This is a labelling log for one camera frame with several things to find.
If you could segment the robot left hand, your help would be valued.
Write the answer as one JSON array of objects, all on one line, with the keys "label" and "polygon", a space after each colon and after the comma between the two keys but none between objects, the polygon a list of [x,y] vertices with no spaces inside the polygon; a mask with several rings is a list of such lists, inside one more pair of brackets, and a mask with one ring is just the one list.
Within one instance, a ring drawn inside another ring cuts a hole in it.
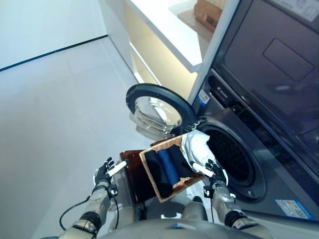
[{"label": "robot left hand", "polygon": [[93,176],[94,185],[98,186],[102,182],[110,182],[111,178],[126,166],[126,161],[120,161],[116,164],[112,157],[109,157],[99,168],[96,169]]}]

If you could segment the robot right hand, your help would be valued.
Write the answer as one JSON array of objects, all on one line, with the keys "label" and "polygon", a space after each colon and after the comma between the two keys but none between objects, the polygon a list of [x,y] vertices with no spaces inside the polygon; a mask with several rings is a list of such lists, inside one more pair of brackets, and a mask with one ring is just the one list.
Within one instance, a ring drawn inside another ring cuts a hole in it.
[{"label": "robot right hand", "polygon": [[211,184],[221,183],[228,185],[229,179],[225,169],[219,167],[214,160],[208,159],[203,163],[190,161],[190,166],[196,173],[208,177]]}]

